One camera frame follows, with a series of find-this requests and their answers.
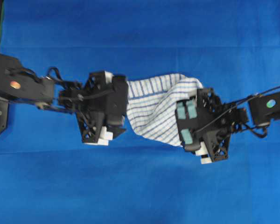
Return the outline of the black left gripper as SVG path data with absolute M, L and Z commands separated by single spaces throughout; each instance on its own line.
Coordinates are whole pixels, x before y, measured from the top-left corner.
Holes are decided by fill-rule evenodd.
M 113 139 L 113 133 L 107 130 L 105 124 L 105 97 L 88 99 L 87 96 L 100 94 L 112 89 L 110 86 L 113 74 L 108 71 L 99 71 L 89 74 L 81 93 L 83 100 L 77 107 L 77 123 L 82 142 L 86 145 L 107 146 Z

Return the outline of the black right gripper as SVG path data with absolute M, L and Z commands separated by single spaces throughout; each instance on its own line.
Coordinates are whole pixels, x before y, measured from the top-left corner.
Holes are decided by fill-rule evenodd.
M 195 154 L 201 157 L 202 164 L 228 159 L 230 135 L 222 114 L 226 109 L 224 104 L 212 88 L 198 89 L 196 102 L 198 127 L 194 130 L 194 136 L 198 138 L 201 148 Z

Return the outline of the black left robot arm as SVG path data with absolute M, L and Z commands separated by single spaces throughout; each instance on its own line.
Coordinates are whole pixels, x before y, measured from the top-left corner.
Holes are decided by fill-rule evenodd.
M 116 116 L 111 113 L 115 84 L 116 77 L 107 71 L 90 73 L 86 84 L 62 79 L 56 67 L 38 77 L 17 58 L 0 54 L 0 134 L 7 128 L 9 105 L 28 104 L 75 114 L 84 144 L 108 145 L 115 138 Z

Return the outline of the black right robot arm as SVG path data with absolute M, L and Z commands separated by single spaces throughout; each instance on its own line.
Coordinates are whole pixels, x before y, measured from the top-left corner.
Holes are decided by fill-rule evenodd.
M 280 91 L 268 90 L 222 103 L 212 88 L 199 89 L 196 113 L 190 123 L 191 141 L 185 145 L 185 151 L 199 156 L 202 164 L 227 160 L 233 134 L 250 131 L 260 139 L 267 136 L 271 121 L 280 119 Z

